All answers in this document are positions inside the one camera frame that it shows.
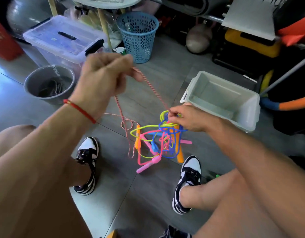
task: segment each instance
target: black and white sneaker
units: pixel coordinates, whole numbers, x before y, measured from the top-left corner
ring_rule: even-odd
[[[182,206],[179,200],[180,189],[186,185],[199,185],[201,180],[201,164],[196,156],[189,156],[181,168],[181,176],[179,183],[174,191],[174,198],[172,200],[172,208],[174,212],[179,215],[188,213],[191,208]]]
[[[93,137],[87,137],[78,149],[76,160],[79,164],[87,163],[91,168],[91,177],[83,186],[74,186],[74,190],[83,196],[93,192],[95,187],[95,164],[99,156],[99,143]]]

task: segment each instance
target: person's left hand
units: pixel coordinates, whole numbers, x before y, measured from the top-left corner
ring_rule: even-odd
[[[142,81],[142,76],[132,70],[131,55],[94,53],[88,55],[80,79],[69,98],[94,119],[106,110],[111,96],[125,91],[126,76]]]

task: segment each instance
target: rope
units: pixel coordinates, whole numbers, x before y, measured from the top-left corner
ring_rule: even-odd
[[[162,100],[161,96],[160,96],[159,93],[155,90],[155,88],[152,86],[152,84],[148,81],[148,79],[146,78],[146,76],[145,76],[138,68],[132,67],[132,69],[133,69],[134,71],[136,71],[137,73],[139,73],[139,74],[142,76],[142,78],[147,82],[148,86],[152,89],[152,91],[154,92],[154,94],[159,98],[159,100],[162,102],[162,104],[164,105],[164,107],[168,110],[168,109],[169,109],[168,106],[167,106],[166,103]],[[120,127],[121,127],[122,129],[124,129],[124,130],[125,130],[125,133],[126,133],[126,138],[127,138],[127,140],[128,140],[128,144],[129,144],[129,149],[128,149],[128,156],[129,156],[129,154],[130,154],[130,152],[131,152],[131,143],[130,143],[129,138],[128,138],[128,132],[127,132],[127,130],[132,129],[132,127],[134,126],[134,123],[136,123],[136,124],[138,124],[138,125],[139,125],[139,123],[137,123],[137,122],[134,121],[134,120],[131,120],[131,119],[129,119],[129,118],[124,117],[124,116],[123,116],[123,111],[122,111],[122,108],[120,107],[119,100],[118,100],[118,97],[117,97],[117,96],[115,96],[115,101],[116,101],[117,107],[118,107],[118,109],[119,109],[120,115],[111,114],[111,113],[104,113],[104,114],[106,114],[106,115],[119,116],[119,117],[122,118],[122,122],[120,123]],[[130,126],[129,128],[126,128],[126,123],[125,123],[125,121],[130,121],[130,122],[131,122],[131,126]],[[133,158],[134,156],[135,156],[135,145],[134,145],[134,147],[133,147],[133,154],[132,154],[132,157],[131,157],[131,158]]]

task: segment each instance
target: person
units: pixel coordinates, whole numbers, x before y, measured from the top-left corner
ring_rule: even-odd
[[[126,75],[142,81],[132,66],[130,55],[89,55],[70,101],[99,119],[110,97],[125,90]],[[76,159],[70,157],[92,119],[65,104],[39,127],[20,125],[0,133],[0,238],[91,237],[68,187],[82,195],[94,190],[99,143],[88,137]],[[171,108],[169,120],[207,132],[237,167],[201,185],[199,160],[185,160],[172,202],[175,212],[214,211],[194,238],[305,237],[303,170],[193,106]]]

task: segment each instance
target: forearm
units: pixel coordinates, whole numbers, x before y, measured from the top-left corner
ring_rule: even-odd
[[[305,237],[305,172],[230,122],[220,124],[209,135],[236,164],[260,203],[290,236]]]
[[[45,197],[90,125],[81,113],[64,105],[0,158],[0,227],[5,232],[20,215],[30,215],[21,214],[30,196],[35,194],[32,208]]]

